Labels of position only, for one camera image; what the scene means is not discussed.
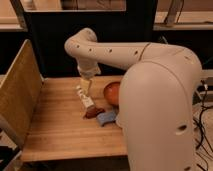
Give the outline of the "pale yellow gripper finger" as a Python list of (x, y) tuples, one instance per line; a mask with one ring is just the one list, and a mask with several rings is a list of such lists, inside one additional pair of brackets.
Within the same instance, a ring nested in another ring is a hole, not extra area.
[(82, 88), (85, 95), (89, 95), (90, 88), (92, 86), (92, 80), (91, 79), (80, 79), (80, 87)]

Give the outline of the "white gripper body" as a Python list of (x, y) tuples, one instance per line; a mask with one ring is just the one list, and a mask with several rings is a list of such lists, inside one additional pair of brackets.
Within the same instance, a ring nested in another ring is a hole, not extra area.
[(78, 69), (80, 76), (87, 80), (93, 78), (95, 75), (101, 74), (101, 70), (98, 66), (93, 67), (91, 69), (82, 69), (81, 67), (77, 67), (77, 69)]

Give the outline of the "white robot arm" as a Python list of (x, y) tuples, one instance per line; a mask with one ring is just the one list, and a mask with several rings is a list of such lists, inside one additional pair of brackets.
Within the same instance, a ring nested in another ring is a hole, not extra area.
[(202, 66), (190, 49), (169, 44), (99, 43), (89, 28), (64, 44), (86, 79), (100, 63), (125, 71), (118, 123), (130, 171), (195, 171), (192, 99)]

